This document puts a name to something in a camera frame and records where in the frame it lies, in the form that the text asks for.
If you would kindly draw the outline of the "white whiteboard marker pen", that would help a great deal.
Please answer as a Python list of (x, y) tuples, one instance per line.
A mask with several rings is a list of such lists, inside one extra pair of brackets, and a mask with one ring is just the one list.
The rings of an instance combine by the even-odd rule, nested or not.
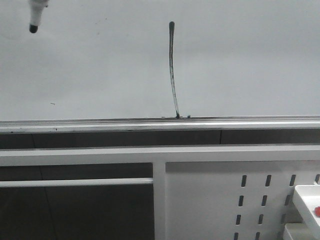
[(49, 0), (29, 0), (30, 21), (29, 32), (35, 34), (41, 24), (41, 18), (44, 8), (48, 7)]

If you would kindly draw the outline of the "white whiteboard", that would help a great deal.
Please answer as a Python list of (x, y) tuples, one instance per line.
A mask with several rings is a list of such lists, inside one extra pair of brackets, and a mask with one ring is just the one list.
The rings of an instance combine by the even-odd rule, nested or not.
[(317, 0), (0, 3), (0, 118), (317, 116)]

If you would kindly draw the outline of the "white plastic tray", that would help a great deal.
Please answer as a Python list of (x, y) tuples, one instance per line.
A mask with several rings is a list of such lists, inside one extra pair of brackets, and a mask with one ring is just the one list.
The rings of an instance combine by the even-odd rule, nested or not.
[(315, 214), (315, 208), (320, 206), (320, 185), (296, 185), (292, 201), (303, 222), (315, 239), (320, 239), (320, 218)]

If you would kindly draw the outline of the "lower white plastic bin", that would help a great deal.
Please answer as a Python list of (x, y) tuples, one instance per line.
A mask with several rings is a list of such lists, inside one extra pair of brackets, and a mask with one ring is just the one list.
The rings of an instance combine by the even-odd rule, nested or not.
[(287, 223), (284, 227), (284, 240), (316, 240), (304, 223)]

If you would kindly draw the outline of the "small red object in tray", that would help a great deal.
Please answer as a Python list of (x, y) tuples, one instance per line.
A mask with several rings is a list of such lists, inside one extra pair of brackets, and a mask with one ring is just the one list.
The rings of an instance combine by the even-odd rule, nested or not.
[(314, 209), (314, 214), (315, 214), (315, 216), (320, 217), (320, 206), (317, 206), (317, 207)]

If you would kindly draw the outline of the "white metal pegboard frame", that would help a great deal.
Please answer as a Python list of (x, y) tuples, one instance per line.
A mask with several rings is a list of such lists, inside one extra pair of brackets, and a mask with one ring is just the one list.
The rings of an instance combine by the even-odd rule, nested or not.
[(319, 145), (3, 150), (3, 240), (280, 240)]

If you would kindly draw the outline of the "aluminium whiteboard tray rail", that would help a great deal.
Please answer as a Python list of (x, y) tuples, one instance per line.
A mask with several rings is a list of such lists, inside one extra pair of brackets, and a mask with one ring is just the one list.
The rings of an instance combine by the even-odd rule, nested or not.
[(1, 121), (2, 134), (82, 133), (126, 131), (202, 131), (255, 129), (318, 129), (320, 117), (227, 116), (182, 118), (119, 118)]

